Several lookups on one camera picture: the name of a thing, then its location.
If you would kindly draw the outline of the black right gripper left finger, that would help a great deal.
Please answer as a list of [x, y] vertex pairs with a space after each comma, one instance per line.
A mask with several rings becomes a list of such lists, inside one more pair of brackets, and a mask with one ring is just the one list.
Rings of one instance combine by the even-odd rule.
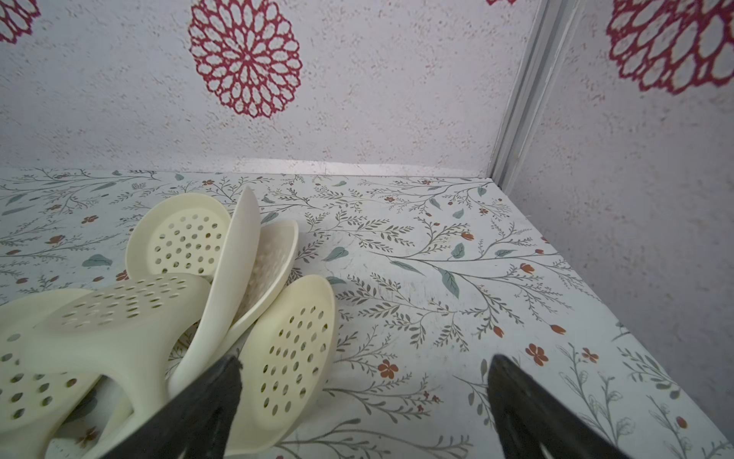
[[242, 391], [233, 355], [214, 363], [106, 458], [222, 458]]

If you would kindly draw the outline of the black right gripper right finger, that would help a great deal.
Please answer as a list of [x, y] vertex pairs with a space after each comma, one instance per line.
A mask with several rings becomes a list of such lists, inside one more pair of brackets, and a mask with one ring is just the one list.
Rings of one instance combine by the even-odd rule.
[[506, 458], [625, 458], [508, 357], [487, 374], [491, 415]]

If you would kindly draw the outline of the cream skimmer green handle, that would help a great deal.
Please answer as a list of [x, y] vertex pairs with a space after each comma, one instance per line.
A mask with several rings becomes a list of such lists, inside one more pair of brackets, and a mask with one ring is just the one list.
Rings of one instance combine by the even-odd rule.
[[130, 401], [132, 415], [89, 457], [103, 457], [167, 404], [168, 357], [202, 317], [209, 290], [206, 279], [187, 273], [129, 279], [63, 305], [24, 338], [20, 359], [28, 369], [103, 375]]
[[293, 433], [317, 401], [338, 338], [330, 282], [301, 277], [256, 321], [239, 360], [242, 391], [225, 456], [256, 454]]

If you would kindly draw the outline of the cream skimmer round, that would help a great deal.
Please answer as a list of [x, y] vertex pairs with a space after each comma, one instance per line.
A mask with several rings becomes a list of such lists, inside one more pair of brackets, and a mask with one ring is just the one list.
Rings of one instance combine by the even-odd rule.
[[189, 273], [212, 280], [230, 224], [227, 209], [208, 195], [164, 199], [133, 229], [125, 252], [128, 277]]

